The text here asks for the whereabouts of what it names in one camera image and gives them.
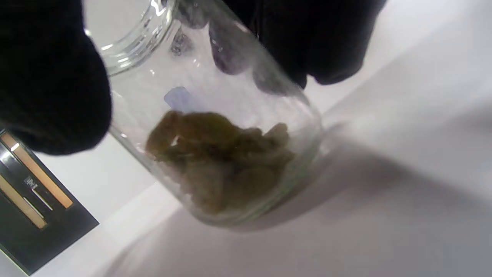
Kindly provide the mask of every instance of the black glove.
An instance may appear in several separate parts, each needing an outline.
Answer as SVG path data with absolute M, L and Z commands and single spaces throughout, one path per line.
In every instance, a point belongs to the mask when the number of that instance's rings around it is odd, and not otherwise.
M 34 151 L 95 147 L 109 129 L 106 70 L 78 0 L 0 1 L 0 128 Z
M 386 0 L 224 0 L 301 87 L 341 82 L 362 66 Z
M 225 2 L 304 87 L 307 74 L 330 84 L 362 66 L 384 0 Z M 0 2 L 0 97 L 0 127 L 34 151 L 71 154 L 101 141 L 110 89 L 80 1 Z

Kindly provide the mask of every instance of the jar rim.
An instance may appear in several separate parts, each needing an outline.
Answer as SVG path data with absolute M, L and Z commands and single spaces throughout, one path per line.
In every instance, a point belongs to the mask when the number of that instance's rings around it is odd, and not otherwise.
M 109 76 L 143 63 L 168 35 L 179 0 L 150 0 L 140 21 L 122 38 L 98 49 Z

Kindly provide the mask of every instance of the white table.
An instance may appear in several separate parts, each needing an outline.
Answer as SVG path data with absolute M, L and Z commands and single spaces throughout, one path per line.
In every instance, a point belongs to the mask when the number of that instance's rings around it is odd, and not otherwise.
M 490 276 L 484 70 L 492 36 L 480 33 L 492 26 L 487 5 L 389 0 L 363 70 L 338 85 L 308 86 L 313 103 L 329 110 L 327 126 L 342 126 L 330 133 L 337 147 L 323 170 L 279 209 L 237 230 L 217 229 L 154 184 L 101 224 L 121 243 L 89 235 L 83 240 L 102 246 L 69 249 L 36 277 Z

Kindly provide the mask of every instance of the orange strip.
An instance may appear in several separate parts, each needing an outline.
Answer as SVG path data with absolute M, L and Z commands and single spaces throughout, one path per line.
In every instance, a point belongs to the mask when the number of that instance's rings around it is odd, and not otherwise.
M 38 178 L 51 194 L 65 207 L 73 205 L 73 201 L 58 187 L 51 178 L 39 167 L 31 158 L 22 145 L 17 145 L 17 141 L 8 133 L 1 136 L 1 140 L 11 149 L 12 153 Z
M 22 196 L 0 175 L 0 190 L 23 212 L 37 228 L 43 229 L 48 223 L 22 198 Z

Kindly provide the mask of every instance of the label sticker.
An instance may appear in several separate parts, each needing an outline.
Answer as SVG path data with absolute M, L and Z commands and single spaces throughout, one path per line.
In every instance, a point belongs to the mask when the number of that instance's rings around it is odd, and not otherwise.
M 184 113 L 203 111 L 200 103 L 188 92 L 185 87 L 176 87 L 170 90 L 165 96 L 164 101 L 172 110 Z

